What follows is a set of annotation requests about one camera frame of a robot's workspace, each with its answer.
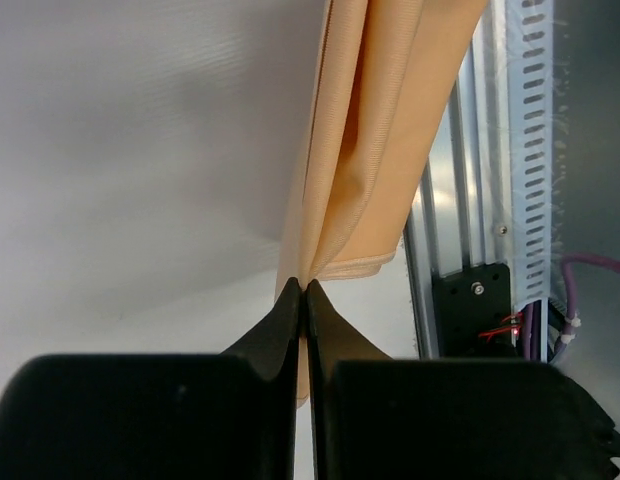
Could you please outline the peach satin cloth napkin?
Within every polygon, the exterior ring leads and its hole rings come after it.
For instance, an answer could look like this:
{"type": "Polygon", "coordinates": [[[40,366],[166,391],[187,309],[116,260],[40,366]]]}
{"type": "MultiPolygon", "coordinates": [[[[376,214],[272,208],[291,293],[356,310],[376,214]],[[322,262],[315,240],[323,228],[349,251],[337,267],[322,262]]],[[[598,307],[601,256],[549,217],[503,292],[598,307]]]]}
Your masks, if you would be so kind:
{"type": "Polygon", "coordinates": [[[328,1],[276,284],[363,278],[399,245],[483,1],[328,1]]]}

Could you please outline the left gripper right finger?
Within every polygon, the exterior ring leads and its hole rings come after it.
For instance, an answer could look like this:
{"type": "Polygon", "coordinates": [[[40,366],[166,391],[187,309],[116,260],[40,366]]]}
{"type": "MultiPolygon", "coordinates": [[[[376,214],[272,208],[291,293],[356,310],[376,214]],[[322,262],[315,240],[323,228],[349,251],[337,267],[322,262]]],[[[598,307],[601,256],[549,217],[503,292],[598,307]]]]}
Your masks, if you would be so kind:
{"type": "Polygon", "coordinates": [[[575,381],[516,359],[394,360],[308,285],[319,479],[615,479],[620,433],[575,381]]]}

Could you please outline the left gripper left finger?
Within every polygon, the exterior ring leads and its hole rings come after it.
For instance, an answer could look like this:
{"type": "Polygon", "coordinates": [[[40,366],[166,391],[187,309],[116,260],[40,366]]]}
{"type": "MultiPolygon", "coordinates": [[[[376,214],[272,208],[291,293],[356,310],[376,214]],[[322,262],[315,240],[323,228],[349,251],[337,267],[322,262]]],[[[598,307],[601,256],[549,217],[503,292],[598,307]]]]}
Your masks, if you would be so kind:
{"type": "Polygon", "coordinates": [[[218,354],[55,354],[0,399],[0,479],[289,479],[301,289],[218,354]]]}

